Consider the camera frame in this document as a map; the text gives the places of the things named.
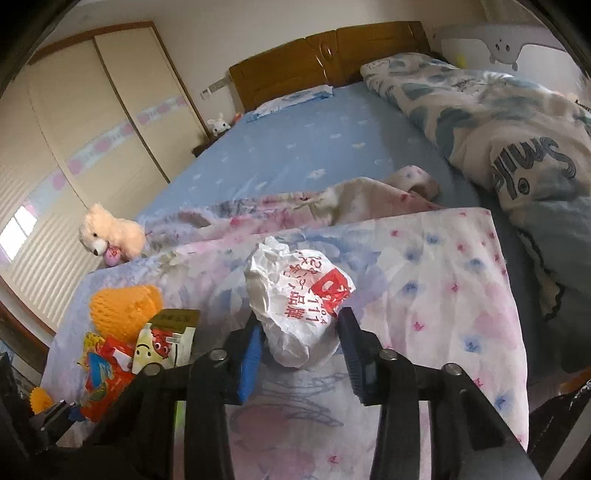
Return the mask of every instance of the pink decorative border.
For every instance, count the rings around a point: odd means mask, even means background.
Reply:
[[[137,115],[137,121],[140,125],[145,126],[161,120],[169,113],[183,107],[187,107],[187,102],[182,95],[168,98],[157,105],[142,110]],[[110,130],[92,139],[68,158],[66,160],[68,169],[74,176],[81,174],[95,165],[101,158],[108,155],[112,150],[120,147],[134,134],[134,127],[128,120],[115,125]],[[25,208],[36,218],[39,218],[51,207],[51,204],[67,183],[66,176],[60,168],[53,170],[29,194],[24,202]]]

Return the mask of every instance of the sliding wardrobe door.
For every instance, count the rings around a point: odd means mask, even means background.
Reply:
[[[0,276],[51,330],[99,259],[78,241],[86,206],[57,164],[21,72],[0,99]]]
[[[191,149],[207,135],[155,32],[134,28],[95,40],[123,104],[172,180],[195,160]]]
[[[92,40],[29,69],[41,130],[66,179],[87,205],[134,218],[166,186],[113,91]]]

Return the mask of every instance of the red logo on bag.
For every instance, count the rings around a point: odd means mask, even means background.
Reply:
[[[310,290],[322,299],[323,308],[333,317],[336,317],[335,308],[351,293],[347,279],[337,268],[314,283]]]

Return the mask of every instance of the yellow object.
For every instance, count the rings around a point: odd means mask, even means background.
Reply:
[[[455,64],[456,64],[456,67],[458,67],[459,69],[467,69],[468,68],[468,62],[466,61],[466,57],[462,53],[458,53],[456,55]]]
[[[31,403],[31,410],[35,415],[47,410],[53,405],[53,400],[49,394],[40,387],[33,388],[29,396],[29,402]]]
[[[103,336],[133,343],[139,331],[162,310],[162,295],[154,285],[105,288],[90,299],[90,316]]]
[[[82,356],[76,363],[78,363],[78,365],[87,371],[88,353],[96,353],[103,343],[105,343],[105,339],[100,335],[97,335],[93,332],[86,332],[86,335],[84,335],[84,341],[82,342]]]

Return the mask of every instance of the wooden bed frame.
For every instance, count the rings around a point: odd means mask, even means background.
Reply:
[[[317,85],[361,80],[367,62],[416,51],[431,54],[421,22],[357,25],[298,38],[230,67],[245,111],[282,95]]]

